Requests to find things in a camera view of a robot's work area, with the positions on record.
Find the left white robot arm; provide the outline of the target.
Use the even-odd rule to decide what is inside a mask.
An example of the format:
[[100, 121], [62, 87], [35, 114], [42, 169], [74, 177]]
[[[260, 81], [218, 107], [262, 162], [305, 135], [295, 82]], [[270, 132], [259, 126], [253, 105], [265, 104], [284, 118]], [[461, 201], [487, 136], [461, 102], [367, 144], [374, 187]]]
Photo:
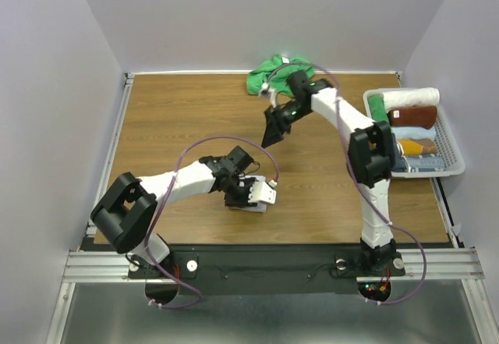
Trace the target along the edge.
[[155, 176], [121, 174], [90, 213], [90, 219], [117, 254], [132, 254], [146, 262], [155, 276], [176, 273], [172, 252], [154, 233], [151, 222], [166, 204], [205, 193], [222, 192], [225, 206], [260, 212], [266, 206], [250, 202], [250, 188], [258, 182], [243, 173], [254, 159], [241, 147], [224, 156], [205, 156], [181, 168]]

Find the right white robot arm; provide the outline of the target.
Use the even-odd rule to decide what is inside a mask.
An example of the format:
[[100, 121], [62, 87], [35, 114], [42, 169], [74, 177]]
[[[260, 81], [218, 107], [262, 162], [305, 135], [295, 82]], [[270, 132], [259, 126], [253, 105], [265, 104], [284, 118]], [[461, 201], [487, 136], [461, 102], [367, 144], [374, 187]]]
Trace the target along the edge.
[[341, 95], [338, 81], [309, 80], [303, 70], [287, 79], [293, 99], [280, 105], [278, 92], [265, 81], [258, 92], [271, 105], [264, 111], [266, 128], [261, 147], [284, 140], [292, 124], [312, 112], [326, 119], [340, 136], [347, 169], [361, 195], [363, 227], [358, 267], [376, 274], [395, 258], [396, 242], [388, 213], [388, 191], [395, 152], [387, 122], [374, 122]]

